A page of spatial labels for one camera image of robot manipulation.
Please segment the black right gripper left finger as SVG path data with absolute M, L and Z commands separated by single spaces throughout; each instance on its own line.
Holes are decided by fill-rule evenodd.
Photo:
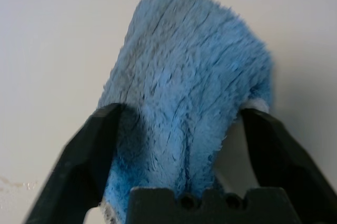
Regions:
M 96 110 L 69 140 L 25 223 L 83 223 L 102 201 L 123 105 Z

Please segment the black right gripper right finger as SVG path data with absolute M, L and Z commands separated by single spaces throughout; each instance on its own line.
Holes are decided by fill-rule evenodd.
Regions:
M 310 155 L 268 113 L 241 111 L 259 185 L 285 190 L 302 223 L 336 223 L 336 193 Z

